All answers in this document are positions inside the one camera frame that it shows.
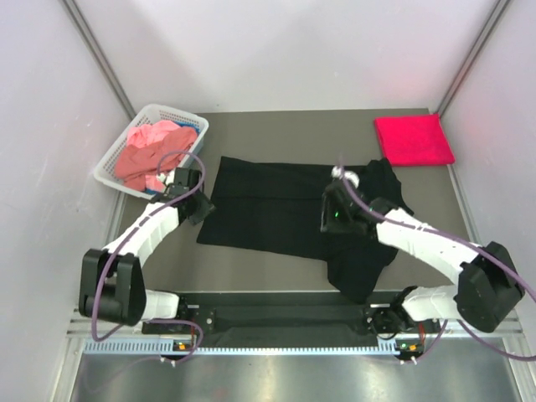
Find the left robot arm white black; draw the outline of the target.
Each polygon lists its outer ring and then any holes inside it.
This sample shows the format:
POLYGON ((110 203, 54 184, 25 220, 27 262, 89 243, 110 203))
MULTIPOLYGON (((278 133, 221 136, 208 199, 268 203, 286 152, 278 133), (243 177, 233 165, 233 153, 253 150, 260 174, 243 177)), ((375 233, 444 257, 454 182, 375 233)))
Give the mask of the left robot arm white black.
POLYGON ((133 327, 161 319, 172 332, 184 330, 190 320, 180 296, 148 290, 142 268, 162 241, 188 221, 201 223, 215 210, 201 191, 176 199, 154 197, 135 222, 102 249, 88 250, 82 259, 79 312, 95 326, 98 321, 133 327))

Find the black t shirt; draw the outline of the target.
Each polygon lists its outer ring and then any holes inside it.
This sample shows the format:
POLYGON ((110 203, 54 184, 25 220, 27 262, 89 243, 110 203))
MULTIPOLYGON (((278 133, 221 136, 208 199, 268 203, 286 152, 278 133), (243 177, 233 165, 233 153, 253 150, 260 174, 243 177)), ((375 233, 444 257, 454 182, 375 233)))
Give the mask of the black t shirt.
POLYGON ((351 301, 365 302, 398 251, 367 235, 321 231, 331 171, 329 165, 222 157, 211 196, 215 211, 198 243, 324 261, 328 282, 351 301))

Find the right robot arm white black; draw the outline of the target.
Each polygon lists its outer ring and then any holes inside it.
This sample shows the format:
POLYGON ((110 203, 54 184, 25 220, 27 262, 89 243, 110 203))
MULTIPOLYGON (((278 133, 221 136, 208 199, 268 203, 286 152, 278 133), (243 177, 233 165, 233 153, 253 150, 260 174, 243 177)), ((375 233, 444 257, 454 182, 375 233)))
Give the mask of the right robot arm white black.
POLYGON ((409 286, 390 303, 391 322, 403 332, 440 319, 462 320, 491 333, 524 296, 523 287, 505 272, 514 265, 504 246, 455 240, 384 198, 365 204, 352 183, 341 179, 328 184, 322 196, 322 230, 369 237, 404 251, 450 281, 448 286, 409 286))

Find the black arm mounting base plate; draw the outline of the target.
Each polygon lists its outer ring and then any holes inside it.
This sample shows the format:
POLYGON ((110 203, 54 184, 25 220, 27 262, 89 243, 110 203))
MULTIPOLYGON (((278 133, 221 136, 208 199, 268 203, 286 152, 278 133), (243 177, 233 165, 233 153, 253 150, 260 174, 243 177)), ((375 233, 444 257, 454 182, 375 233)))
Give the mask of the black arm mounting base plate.
POLYGON ((206 348, 328 348, 378 344, 367 319, 397 291, 354 302, 335 291, 189 292, 180 319, 204 330, 206 348))

